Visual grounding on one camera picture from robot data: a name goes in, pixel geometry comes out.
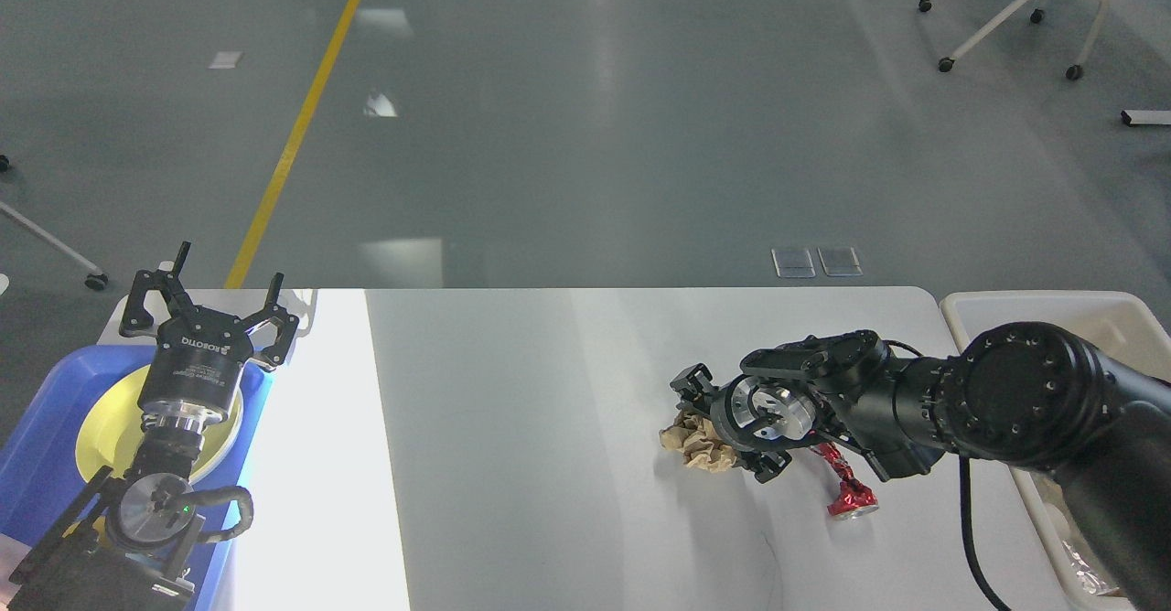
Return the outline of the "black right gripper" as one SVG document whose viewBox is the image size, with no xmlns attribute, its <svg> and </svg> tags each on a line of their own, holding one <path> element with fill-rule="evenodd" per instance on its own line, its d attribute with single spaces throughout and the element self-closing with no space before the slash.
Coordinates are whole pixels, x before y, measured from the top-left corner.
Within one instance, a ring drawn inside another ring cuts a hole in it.
<svg viewBox="0 0 1171 611">
<path fill-rule="evenodd" d="M 806 394 L 753 375 L 721 387 L 701 362 L 682 370 L 670 387 L 678 397 L 676 409 L 708 416 L 715 435 L 737 449 L 737 466 L 760 485 L 793 462 L 788 449 L 797 448 L 816 424 L 817 406 Z"/>
</svg>

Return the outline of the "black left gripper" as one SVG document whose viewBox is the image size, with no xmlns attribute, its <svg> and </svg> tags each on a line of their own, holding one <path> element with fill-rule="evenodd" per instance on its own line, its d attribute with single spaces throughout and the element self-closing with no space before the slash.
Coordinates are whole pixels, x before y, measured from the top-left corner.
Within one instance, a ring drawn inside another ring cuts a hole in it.
<svg viewBox="0 0 1171 611">
<path fill-rule="evenodd" d="M 180 243 L 169 265 L 138 270 L 118 322 L 118 336 L 156 344 L 138 397 L 142 430 L 203 431 L 231 418 L 245 362 L 273 372 L 288 361 L 297 315 L 281 304 L 285 274 L 271 279 L 263 306 L 248 316 L 197 307 L 182 283 L 191 243 Z M 271 328 L 266 345 L 252 336 Z"/>
</svg>

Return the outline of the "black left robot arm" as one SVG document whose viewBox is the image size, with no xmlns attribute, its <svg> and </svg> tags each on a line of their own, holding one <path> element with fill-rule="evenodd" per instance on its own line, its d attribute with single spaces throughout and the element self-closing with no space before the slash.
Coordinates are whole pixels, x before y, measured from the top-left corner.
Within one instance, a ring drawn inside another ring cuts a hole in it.
<svg viewBox="0 0 1171 611">
<path fill-rule="evenodd" d="M 119 335 L 151 337 L 155 353 L 135 398 L 141 440 L 121 474 L 100 466 L 14 565 L 9 610 L 183 610 L 197 586 L 189 557 L 246 533 L 254 520 L 242 485 L 197 490 L 206 434 L 240 405 L 245 369 L 288 361 L 297 315 L 280 303 L 275 273 L 263 306 L 237 316 L 194 303 L 182 283 L 191 243 L 170 269 L 135 274 Z"/>
</svg>

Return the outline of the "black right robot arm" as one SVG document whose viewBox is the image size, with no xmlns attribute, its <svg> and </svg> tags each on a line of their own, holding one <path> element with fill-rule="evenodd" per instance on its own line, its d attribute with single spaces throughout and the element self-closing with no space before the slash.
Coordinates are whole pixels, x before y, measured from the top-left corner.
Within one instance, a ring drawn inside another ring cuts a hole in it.
<svg viewBox="0 0 1171 611">
<path fill-rule="evenodd" d="M 1167 609 L 1167 382 L 1043 322 L 993 327 L 945 359 L 899 348 L 871 330 L 808 336 L 747 353 L 724 385 L 697 364 L 671 389 L 761 483 L 820 445 L 857 453 L 884 482 L 959 456 L 963 552 L 1000 610 L 974 548 L 971 462 L 1046 475 L 1134 607 Z"/>
</svg>

